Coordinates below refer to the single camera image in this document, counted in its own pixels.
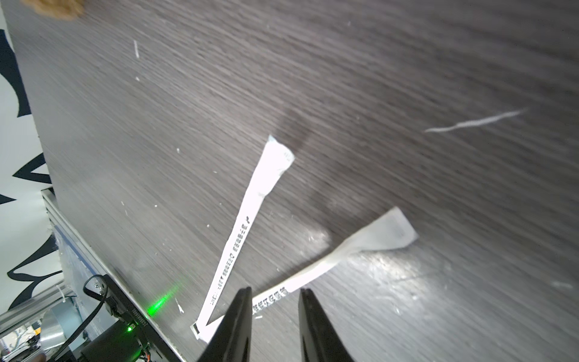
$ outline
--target tape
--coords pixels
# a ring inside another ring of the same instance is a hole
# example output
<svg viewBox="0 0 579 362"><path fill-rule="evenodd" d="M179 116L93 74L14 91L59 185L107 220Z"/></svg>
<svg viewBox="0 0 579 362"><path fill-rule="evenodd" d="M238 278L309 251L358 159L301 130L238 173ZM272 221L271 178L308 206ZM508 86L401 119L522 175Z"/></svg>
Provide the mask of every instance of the tape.
<svg viewBox="0 0 579 362"><path fill-rule="evenodd" d="M291 166L292 162L294 162L294 159L294 154L289 148L277 142L272 136L269 136L257 167L251 176L250 184L243 196L239 213L237 214L235 224L233 224L233 230L225 243L221 260L219 260L217 271L213 276L211 287L209 288L203 307L201 307L199 317L191 326L191 330L197 339L199 338L199 333L205 329L209 322L209 318L215 309L217 300L219 300L221 296L223 287L225 287L225 283L231 274L233 265L250 232L265 196L272 191L281 175Z"/></svg>
<svg viewBox="0 0 579 362"><path fill-rule="evenodd" d="M325 257L278 285L254 296L251 299L253 314L262 311L289 293L310 283L352 254L360 251L386 251L404 248L417 238L418 234L406 216L398 207L395 207L348 237ZM191 329L197 339L209 343L222 319L223 316L207 325L201 332L195 332L194 325L191 326Z"/></svg>

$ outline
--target scratch mark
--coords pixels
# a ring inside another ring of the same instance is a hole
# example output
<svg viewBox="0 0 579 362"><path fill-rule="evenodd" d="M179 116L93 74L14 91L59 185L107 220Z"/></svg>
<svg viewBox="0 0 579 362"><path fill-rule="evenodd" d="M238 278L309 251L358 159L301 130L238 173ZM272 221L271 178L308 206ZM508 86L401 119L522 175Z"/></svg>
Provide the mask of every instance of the scratch mark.
<svg viewBox="0 0 579 362"><path fill-rule="evenodd" d="M181 306L179 305L179 302L177 302L177 306L179 307L179 312L181 312L181 314L185 313L183 308L181 308Z"/></svg>
<svg viewBox="0 0 579 362"><path fill-rule="evenodd" d="M137 57L137 59L139 59L139 46L137 45L136 40L133 40L133 42L135 43L135 56Z"/></svg>
<svg viewBox="0 0 579 362"><path fill-rule="evenodd" d="M452 127L429 128L424 132L448 132L448 131L455 130L457 128L480 127L483 125L488 125L489 123L497 122L498 120L501 120L503 118L518 116L523 111L524 111L524 109L519 109L518 111L501 113L499 115L487 117L487 118L483 118L483 119L467 120L465 122L459 122Z"/></svg>
<svg viewBox="0 0 579 362"><path fill-rule="evenodd" d="M64 296L63 290L58 286L58 284L56 284L56 287L58 288L58 291L60 292L60 295L63 296L63 303L67 301L67 299Z"/></svg>
<svg viewBox="0 0 579 362"><path fill-rule="evenodd" d="M559 289L573 289L573 286L569 283L563 283L562 281L554 280L551 282L551 285L555 288Z"/></svg>

